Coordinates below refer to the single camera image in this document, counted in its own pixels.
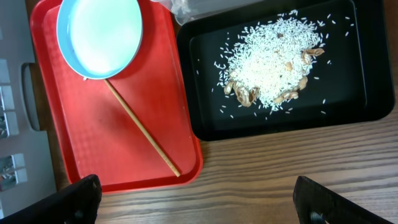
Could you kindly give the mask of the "food scraps and rice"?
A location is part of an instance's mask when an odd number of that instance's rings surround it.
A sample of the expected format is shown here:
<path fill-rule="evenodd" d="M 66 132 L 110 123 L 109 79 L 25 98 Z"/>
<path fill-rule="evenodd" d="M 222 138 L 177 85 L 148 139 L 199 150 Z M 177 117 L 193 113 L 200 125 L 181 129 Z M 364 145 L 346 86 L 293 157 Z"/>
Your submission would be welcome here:
<path fill-rule="evenodd" d="M 198 108 L 207 122 L 289 114 L 326 115 L 361 101 L 351 11 L 319 8 L 282 13 L 197 35 Z"/>

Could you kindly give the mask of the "wooden chopstick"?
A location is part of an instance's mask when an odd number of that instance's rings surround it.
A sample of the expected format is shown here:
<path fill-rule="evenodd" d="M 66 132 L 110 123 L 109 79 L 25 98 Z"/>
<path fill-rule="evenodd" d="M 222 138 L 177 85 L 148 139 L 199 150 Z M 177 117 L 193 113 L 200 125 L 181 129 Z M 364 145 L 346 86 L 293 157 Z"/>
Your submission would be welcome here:
<path fill-rule="evenodd" d="M 174 173 L 176 177 L 180 177 L 181 173 L 178 171 L 178 169 L 175 167 L 173 162 L 169 159 L 169 157 L 163 152 L 163 150 L 158 146 L 156 141 L 152 138 L 152 136 L 149 134 L 149 132 L 145 129 L 145 127 L 141 124 L 141 122 L 138 120 L 136 115 L 133 113 L 133 111 L 130 109 L 130 107 L 127 105 L 127 103 L 123 100 L 123 98 L 119 95 L 119 93 L 116 91 L 116 89 L 112 86 L 112 84 L 107 80 L 104 79 L 104 82 L 106 86 L 109 88 L 109 90 L 112 92 L 112 94 L 116 97 L 116 99 L 119 101 L 121 106 L 124 108 L 126 113 L 130 116 L 130 118 L 133 120 L 133 122 L 136 124 L 136 126 L 139 128 L 141 133 L 146 137 L 146 139 L 150 142 L 152 147 L 157 151 L 159 156 L 163 159 L 163 161 L 168 165 L 170 170 Z"/>

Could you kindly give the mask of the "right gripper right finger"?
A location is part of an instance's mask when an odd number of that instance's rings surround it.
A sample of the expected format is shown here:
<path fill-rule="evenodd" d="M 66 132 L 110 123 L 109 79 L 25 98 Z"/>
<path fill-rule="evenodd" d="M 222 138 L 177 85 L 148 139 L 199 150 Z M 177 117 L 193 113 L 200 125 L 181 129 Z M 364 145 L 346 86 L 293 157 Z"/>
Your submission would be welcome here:
<path fill-rule="evenodd" d="M 390 221 L 360 207 L 306 176 L 297 177 L 293 201 L 300 224 L 385 223 Z"/>

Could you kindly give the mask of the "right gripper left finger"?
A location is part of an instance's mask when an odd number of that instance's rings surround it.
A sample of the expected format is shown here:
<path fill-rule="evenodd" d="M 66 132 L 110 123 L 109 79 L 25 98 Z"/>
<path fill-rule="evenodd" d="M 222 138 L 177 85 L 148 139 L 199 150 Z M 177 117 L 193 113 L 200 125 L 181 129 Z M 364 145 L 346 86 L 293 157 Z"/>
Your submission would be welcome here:
<path fill-rule="evenodd" d="M 2 224 L 94 224 L 102 198 L 100 179 L 90 174 L 39 202 L 1 219 Z"/>

